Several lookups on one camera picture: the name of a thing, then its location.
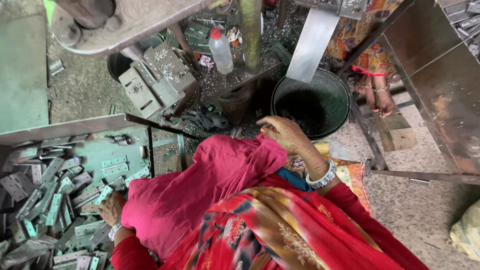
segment concrete floor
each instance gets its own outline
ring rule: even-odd
[[[41,0],[0,0],[0,23],[43,12]],[[117,113],[139,115],[122,86],[108,74],[106,57],[84,57],[69,53],[54,40],[51,30],[48,30],[47,34],[47,57],[49,64],[61,59],[65,66],[64,71],[48,78],[50,92],[54,92],[51,97],[50,123],[108,115],[111,105],[116,106]],[[410,97],[407,93],[402,93],[394,99],[398,104]],[[243,123],[244,137],[252,138],[258,132],[254,125],[254,121],[258,119],[254,111],[258,108],[259,105],[254,102],[247,112],[247,121]],[[265,115],[269,109],[263,108],[262,111]],[[384,153],[390,169],[449,173],[450,170],[418,110],[409,106],[400,111],[414,127],[419,144],[413,149]],[[367,123],[381,147],[373,119]],[[162,132],[154,134],[155,139],[170,136],[172,135]],[[351,160],[373,158],[357,124],[346,123],[329,138],[343,144]],[[157,174],[175,170],[175,155],[167,162],[161,160],[168,152],[176,149],[176,144],[155,149]],[[428,267],[442,270],[480,269],[479,261],[468,259],[447,244],[450,227],[472,203],[480,199],[480,186],[443,182],[423,186],[409,184],[408,179],[404,178],[374,175],[365,179],[365,188],[375,218]]]

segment yellow sack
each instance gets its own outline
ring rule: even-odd
[[[454,248],[480,261],[480,200],[470,206],[452,226],[450,237]]]

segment woman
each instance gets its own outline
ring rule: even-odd
[[[374,32],[401,2],[402,0],[372,0],[362,19],[342,17],[326,52],[346,61],[353,49]],[[355,90],[365,95],[370,109],[380,117],[391,114],[395,102],[388,91],[387,79],[394,74],[395,69],[382,44],[375,41],[353,62],[352,69],[363,74],[355,85]]]

